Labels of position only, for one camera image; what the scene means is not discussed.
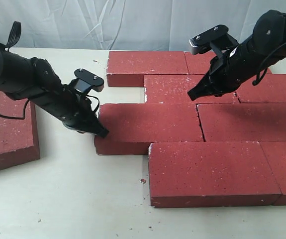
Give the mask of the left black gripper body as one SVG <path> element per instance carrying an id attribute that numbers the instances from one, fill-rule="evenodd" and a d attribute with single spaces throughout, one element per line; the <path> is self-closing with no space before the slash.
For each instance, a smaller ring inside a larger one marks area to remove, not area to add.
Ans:
<path id="1" fill-rule="evenodd" d="M 59 84 L 33 97 L 33 103 L 75 131 L 100 134 L 100 122 L 89 101 L 82 100 L 68 85 Z"/>

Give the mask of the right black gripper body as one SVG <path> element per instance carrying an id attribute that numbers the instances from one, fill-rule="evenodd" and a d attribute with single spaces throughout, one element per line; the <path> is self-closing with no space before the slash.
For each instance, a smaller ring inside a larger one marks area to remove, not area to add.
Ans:
<path id="1" fill-rule="evenodd" d="M 217 96 L 234 92 L 242 83 L 265 70 L 265 55 L 243 42 L 227 50 L 221 57 L 214 57 L 202 78 L 202 96 Z"/>

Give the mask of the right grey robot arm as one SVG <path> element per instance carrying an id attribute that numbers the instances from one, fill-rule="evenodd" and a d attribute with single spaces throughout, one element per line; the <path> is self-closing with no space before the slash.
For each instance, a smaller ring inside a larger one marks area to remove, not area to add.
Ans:
<path id="1" fill-rule="evenodd" d="M 188 91 L 192 101 L 232 93 L 252 77 L 256 86 L 270 66 L 286 58 L 286 13 L 264 13 L 242 43 L 228 33 L 227 26 L 220 24 L 191 38 L 190 45 L 193 55 L 210 50 L 216 54 L 206 74 Z"/>

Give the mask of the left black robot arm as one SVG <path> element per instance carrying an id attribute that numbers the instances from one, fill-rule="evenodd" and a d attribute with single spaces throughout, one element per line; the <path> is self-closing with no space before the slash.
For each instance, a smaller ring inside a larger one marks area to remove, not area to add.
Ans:
<path id="1" fill-rule="evenodd" d="M 9 49 L 20 39 L 21 23 L 14 21 L 6 44 L 0 43 L 0 92 L 17 101 L 26 99 L 79 133 L 105 138 L 109 131 L 98 120 L 98 107 L 92 108 L 89 92 L 101 92 L 103 78 L 79 68 L 75 79 L 62 84 L 49 62 L 27 59 Z"/>

